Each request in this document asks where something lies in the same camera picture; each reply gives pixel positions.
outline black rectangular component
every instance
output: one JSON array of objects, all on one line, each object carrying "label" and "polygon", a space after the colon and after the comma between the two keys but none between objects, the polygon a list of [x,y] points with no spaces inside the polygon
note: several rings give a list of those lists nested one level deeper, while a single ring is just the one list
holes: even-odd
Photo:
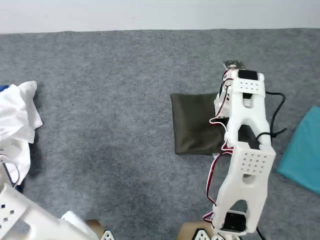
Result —
[{"label": "black rectangular component", "polygon": [[227,212],[222,231],[241,233],[246,230],[246,216],[243,214]]},{"label": "black rectangular component", "polygon": [[241,79],[258,80],[258,73],[256,71],[239,70],[238,77]]}]

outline white plastic part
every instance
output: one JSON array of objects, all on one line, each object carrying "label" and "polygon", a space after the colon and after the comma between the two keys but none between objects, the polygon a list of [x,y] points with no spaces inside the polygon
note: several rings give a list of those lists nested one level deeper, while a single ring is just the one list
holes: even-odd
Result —
[{"label": "white plastic part", "polygon": [[106,230],[106,231],[104,232],[104,234],[102,235],[101,240],[116,240],[116,239],[115,239],[114,236],[112,235],[112,232],[111,232],[111,231]]},{"label": "white plastic part", "polygon": [[[246,142],[238,141],[241,125],[248,125],[255,136],[263,132],[270,132],[266,119],[264,75],[258,73],[258,80],[238,77],[237,69],[232,69],[224,76],[224,80],[232,78],[228,92],[223,87],[221,94],[214,101],[216,112],[223,104],[225,94],[229,100],[224,104],[220,117],[227,118],[227,132],[225,138],[228,147],[234,147],[228,174],[221,185],[216,206],[213,205],[212,225],[215,230],[224,235],[229,231],[222,231],[227,212],[244,214],[246,229],[243,232],[232,232],[233,236],[253,233],[260,219],[268,191],[268,178],[276,156],[271,146],[271,137],[262,135],[259,138],[259,149],[251,149]],[[245,99],[244,94],[252,94]],[[246,212],[231,211],[230,208],[239,200],[245,200]]]},{"label": "white plastic part", "polygon": [[[29,225],[27,233],[18,234],[12,229],[18,220]],[[66,220],[55,218],[11,185],[3,182],[0,182],[0,224],[1,240],[98,239],[97,236],[84,233]]]},{"label": "white plastic part", "polygon": [[208,237],[204,229],[197,230],[197,233],[193,239],[194,240],[210,240],[210,238]]},{"label": "white plastic part", "polygon": [[[229,118],[227,125],[228,147],[234,147],[238,141],[238,131],[241,125],[248,125],[251,127],[254,135],[263,132],[269,132],[270,126],[266,119],[265,107],[265,77],[262,73],[258,73],[258,80],[243,79],[238,77],[238,69],[230,70],[223,79],[232,78],[227,82],[228,99],[218,118]],[[214,100],[214,108],[217,112],[223,103],[226,88],[222,88],[220,95],[217,95]],[[245,99],[243,94],[252,94],[251,99]],[[269,135],[262,135],[259,138],[264,145],[271,146],[271,138]]]},{"label": "white plastic part", "polygon": [[97,239],[97,234],[80,218],[78,217],[73,211],[67,211],[61,219],[68,221],[82,232],[90,236],[90,239]]}]

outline black cable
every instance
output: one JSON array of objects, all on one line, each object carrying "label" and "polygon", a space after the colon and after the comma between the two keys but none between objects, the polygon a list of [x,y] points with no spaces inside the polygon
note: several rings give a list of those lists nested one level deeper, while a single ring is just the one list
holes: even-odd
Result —
[{"label": "black cable", "polygon": [[274,125],[275,125],[275,119],[276,119],[276,116],[279,112],[279,110],[281,109],[282,105],[285,103],[286,101],[286,96],[282,93],[282,92],[271,92],[271,91],[265,91],[266,94],[269,94],[269,95],[279,95],[279,96],[282,96],[282,100],[280,102],[280,104],[278,105],[278,107],[275,109],[273,115],[272,115],[272,118],[271,118],[271,123],[270,123],[270,132],[261,132],[257,137],[256,139],[258,140],[258,138],[262,135],[270,135],[271,138],[276,138],[279,134],[282,134],[284,131],[287,130],[287,128],[285,127],[284,129],[280,130],[280,131],[277,131],[277,132],[274,132]]},{"label": "black cable", "polygon": [[260,238],[261,238],[262,240],[266,240],[266,238],[262,235],[262,233],[260,232],[260,230],[259,230],[258,227],[256,227],[256,232],[259,234],[259,236],[260,236]]}]

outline carpet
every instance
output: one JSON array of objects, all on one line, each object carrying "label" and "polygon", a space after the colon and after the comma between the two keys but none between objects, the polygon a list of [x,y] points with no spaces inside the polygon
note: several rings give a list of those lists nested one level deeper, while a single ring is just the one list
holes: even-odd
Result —
[{"label": "carpet", "polygon": [[[259,221],[269,239],[315,239],[320,196],[276,173],[293,132],[320,106],[320,29],[136,30],[0,35],[0,82],[35,80],[44,125],[24,194],[57,217],[98,219],[118,240],[172,240],[212,205],[212,157],[174,154],[171,93],[216,92],[222,61],[243,60],[287,100]],[[280,97],[267,96],[270,121]],[[218,162],[215,197],[229,167]],[[256,233],[245,240],[259,239]]]}]

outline perforated white panel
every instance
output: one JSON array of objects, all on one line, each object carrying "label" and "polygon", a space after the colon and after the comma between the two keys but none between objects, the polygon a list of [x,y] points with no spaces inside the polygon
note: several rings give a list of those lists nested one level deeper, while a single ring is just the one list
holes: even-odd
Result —
[{"label": "perforated white panel", "polygon": [[265,85],[258,80],[235,78],[232,83],[234,91],[247,94],[265,94]]},{"label": "perforated white panel", "polygon": [[15,190],[8,184],[0,191],[0,239],[26,211],[27,205],[15,197]]},{"label": "perforated white panel", "polygon": [[273,159],[270,160],[266,154],[246,152],[243,154],[241,171],[248,175],[259,175],[264,172],[266,164],[269,167],[269,163],[272,164]]}]

